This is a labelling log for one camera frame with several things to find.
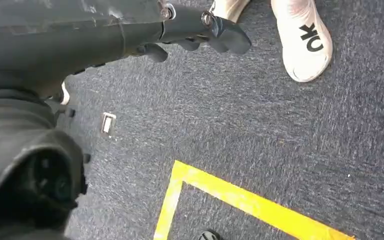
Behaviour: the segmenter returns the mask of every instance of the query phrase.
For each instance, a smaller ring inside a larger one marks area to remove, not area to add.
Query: yellow floor marking
[[[244,190],[193,166],[175,161],[156,224],[154,240],[167,240],[183,182],[303,240],[353,240],[327,225]]]

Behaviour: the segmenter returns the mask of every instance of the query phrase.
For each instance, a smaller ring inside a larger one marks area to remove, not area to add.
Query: gray carpet
[[[253,42],[245,55],[168,46],[164,63],[132,57],[68,82],[77,115],[60,125],[92,154],[68,235],[151,240],[178,159],[348,235],[384,239],[384,0],[316,3],[334,52],[309,84],[284,70],[268,0],[240,19]],[[113,138],[100,135],[103,112],[117,115]],[[206,228],[227,240],[292,238],[186,186],[169,239]]]

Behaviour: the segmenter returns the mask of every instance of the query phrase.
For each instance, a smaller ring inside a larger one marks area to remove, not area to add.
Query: shoe
[[[201,233],[198,240],[222,240],[222,238],[215,232],[205,231]]]
[[[250,0],[214,0],[210,12],[217,17],[236,23]]]
[[[53,95],[50,99],[54,100],[56,102],[59,102],[59,104],[61,104],[61,105],[69,104],[70,94],[67,91],[65,81],[62,82],[59,92],[57,94]]]
[[[271,0],[289,76],[306,83],[317,78],[332,59],[332,39],[314,0]]]

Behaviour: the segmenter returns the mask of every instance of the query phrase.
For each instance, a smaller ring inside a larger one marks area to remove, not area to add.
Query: person's foot
[[[283,46],[283,64],[295,81],[317,78],[332,58],[332,39],[314,0],[271,0]]]
[[[51,97],[52,100],[59,102],[61,105],[67,105],[70,101],[70,94],[66,88],[66,82],[63,81],[59,92]]]
[[[216,232],[205,231],[199,235],[198,240],[222,240],[222,238]]]
[[[209,10],[217,17],[236,23],[250,0],[214,0]]]

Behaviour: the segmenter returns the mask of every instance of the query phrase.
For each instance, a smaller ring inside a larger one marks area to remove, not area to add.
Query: black fabric
[[[30,156],[51,150],[62,156],[56,160],[68,167],[74,201],[85,184],[81,148],[65,132],[55,129],[51,108],[34,92],[14,86],[10,78],[6,80],[8,85],[0,88],[0,188]]]

